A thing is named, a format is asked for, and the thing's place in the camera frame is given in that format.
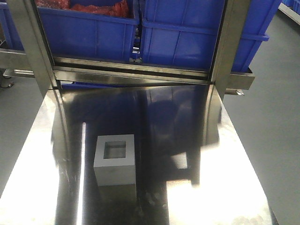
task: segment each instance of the blue plastic crate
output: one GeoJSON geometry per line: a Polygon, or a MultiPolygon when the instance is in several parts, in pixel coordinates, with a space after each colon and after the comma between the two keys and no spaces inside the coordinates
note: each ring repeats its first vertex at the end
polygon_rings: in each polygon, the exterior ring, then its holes
{"type": "MultiPolygon", "coordinates": [[[[109,6],[118,1],[71,0],[71,6],[109,6]]],[[[38,10],[53,54],[128,61],[139,24],[139,5],[137,0],[128,0],[128,6],[132,19],[44,7],[38,10]]],[[[23,50],[6,3],[0,3],[0,21],[8,47],[23,50]]]]}
{"type": "Polygon", "coordinates": [[[295,0],[293,10],[300,15],[300,0],[295,0]]]}
{"type": "MultiPolygon", "coordinates": [[[[244,32],[265,34],[281,0],[252,0],[244,32]]],[[[224,0],[146,0],[144,17],[149,22],[217,29],[224,0]]]]}
{"type": "Polygon", "coordinates": [[[294,5],[294,0],[282,0],[282,3],[288,7],[291,7],[294,5]]]}
{"type": "MultiPolygon", "coordinates": [[[[209,69],[217,30],[142,21],[141,57],[144,63],[209,69]]],[[[243,34],[232,71],[246,72],[267,35],[243,34]]]]}

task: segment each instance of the metal post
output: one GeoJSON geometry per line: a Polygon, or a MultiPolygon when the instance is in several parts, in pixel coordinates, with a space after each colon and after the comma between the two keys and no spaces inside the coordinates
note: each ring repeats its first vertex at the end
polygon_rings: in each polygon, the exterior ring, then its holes
{"type": "Polygon", "coordinates": [[[251,0],[227,0],[219,29],[214,60],[210,69],[212,81],[224,98],[251,0]]]}
{"type": "Polygon", "coordinates": [[[57,88],[58,85],[52,70],[53,58],[35,2],[34,0],[7,0],[7,5],[44,97],[48,89],[57,88]]]}

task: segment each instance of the square hollow block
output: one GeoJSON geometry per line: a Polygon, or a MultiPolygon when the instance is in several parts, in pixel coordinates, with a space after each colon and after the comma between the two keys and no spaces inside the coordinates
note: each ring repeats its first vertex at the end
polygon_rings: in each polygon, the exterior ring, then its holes
{"type": "Polygon", "coordinates": [[[98,136],[94,171],[98,186],[135,184],[134,135],[98,136]]]}

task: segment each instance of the stainless steel tabletop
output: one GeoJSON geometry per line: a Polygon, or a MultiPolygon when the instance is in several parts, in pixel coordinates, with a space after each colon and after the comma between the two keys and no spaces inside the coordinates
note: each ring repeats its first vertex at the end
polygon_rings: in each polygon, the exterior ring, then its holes
{"type": "Polygon", "coordinates": [[[275,225],[214,86],[49,90],[0,225],[275,225]],[[98,187],[99,135],[135,135],[136,192],[98,187]]]}

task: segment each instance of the gray floor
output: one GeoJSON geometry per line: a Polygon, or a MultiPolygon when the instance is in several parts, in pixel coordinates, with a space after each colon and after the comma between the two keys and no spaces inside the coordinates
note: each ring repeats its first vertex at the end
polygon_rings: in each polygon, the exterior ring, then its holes
{"type": "MultiPolygon", "coordinates": [[[[300,224],[300,27],[278,13],[246,96],[225,106],[281,225],[300,224]]],[[[41,104],[35,80],[0,89],[0,193],[41,104]]]]}
{"type": "Polygon", "coordinates": [[[0,195],[42,103],[34,79],[12,78],[14,86],[0,89],[0,195]]]}
{"type": "Polygon", "coordinates": [[[255,81],[225,107],[281,225],[300,224],[300,26],[274,17],[250,68],[255,81]]]}

